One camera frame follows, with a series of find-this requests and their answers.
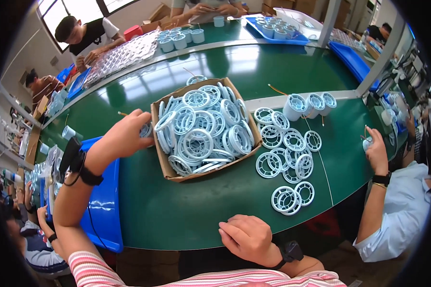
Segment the pink striped shirt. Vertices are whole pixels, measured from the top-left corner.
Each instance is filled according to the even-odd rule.
[[[91,252],[78,251],[69,257],[69,266],[78,287],[120,287],[125,286],[121,278],[98,256]],[[227,272],[204,273],[162,285],[162,287],[229,287],[252,282],[264,282],[273,287],[329,287],[346,286],[331,271],[313,271],[300,277],[290,278],[275,270],[243,269]]]

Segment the white plastic tray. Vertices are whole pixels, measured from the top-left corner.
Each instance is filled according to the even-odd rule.
[[[304,14],[300,11],[285,9],[285,8],[273,8],[276,11],[278,17],[292,26],[295,26],[300,33],[310,40],[317,40],[321,36],[321,30],[323,25],[316,19]],[[314,28],[310,28],[304,25],[305,21],[310,22]]]

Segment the assembly table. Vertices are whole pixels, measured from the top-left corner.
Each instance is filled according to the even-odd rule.
[[[191,76],[184,68],[208,78],[229,77],[248,106],[270,106],[270,99],[281,96],[269,83],[288,94],[357,88],[356,78],[329,49],[267,44],[244,26],[240,20],[226,22],[222,28],[201,25],[206,42],[200,46],[166,55],[159,50],[147,65],[86,90],[44,126],[41,141],[64,149],[65,125],[84,139],[104,135],[121,120],[118,111],[150,111],[152,102],[183,87]],[[235,214],[256,215],[276,233],[330,209],[373,176],[360,137],[372,122],[362,99],[340,97],[324,123],[323,127],[318,116],[291,124],[302,135],[315,130],[323,141],[320,152],[313,153],[314,170],[307,179],[316,191],[314,201],[293,216],[276,212],[270,198],[277,187],[294,185],[282,175],[265,179],[255,170],[256,158],[268,151],[264,147],[229,168],[181,183],[163,177],[155,147],[122,158],[119,214],[124,245],[157,250],[219,247],[218,223]],[[389,141],[386,144],[392,156],[394,148]],[[38,153],[36,163],[45,158]]]

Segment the red container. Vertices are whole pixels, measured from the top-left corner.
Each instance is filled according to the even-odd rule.
[[[135,37],[142,36],[144,32],[142,31],[141,26],[135,25],[125,31],[125,39],[129,41],[134,39]]]

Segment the striped shirt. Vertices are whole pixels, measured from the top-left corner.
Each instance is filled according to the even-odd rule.
[[[59,82],[54,76],[45,76],[41,78],[41,89],[39,92],[34,93],[32,96],[32,110],[34,110],[37,105],[42,100],[43,96],[47,95],[48,99],[51,101],[51,94],[55,90],[56,92],[64,88],[64,84]]]
[[[91,252],[77,251],[70,255],[69,266],[78,287],[125,286],[121,278],[98,256]],[[267,283],[273,287],[329,287],[346,286],[331,271],[312,271],[300,277],[290,278],[275,270],[243,269],[227,272],[204,273],[162,285],[161,287],[229,287],[247,283]]]

